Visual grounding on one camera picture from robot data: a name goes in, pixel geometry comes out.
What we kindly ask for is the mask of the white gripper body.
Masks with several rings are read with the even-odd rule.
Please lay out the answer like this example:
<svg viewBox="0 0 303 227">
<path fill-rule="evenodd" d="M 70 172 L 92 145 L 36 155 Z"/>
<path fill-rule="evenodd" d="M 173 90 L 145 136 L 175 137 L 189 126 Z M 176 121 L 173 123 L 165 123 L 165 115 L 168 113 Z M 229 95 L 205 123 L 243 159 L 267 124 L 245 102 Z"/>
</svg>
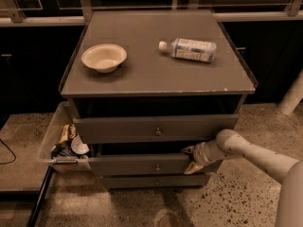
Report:
<svg viewBox="0 0 303 227">
<path fill-rule="evenodd" d="M 209 166 L 217 161 L 217 150 L 210 143 L 203 142 L 194 146 L 193 158 L 198 166 Z"/>
</svg>

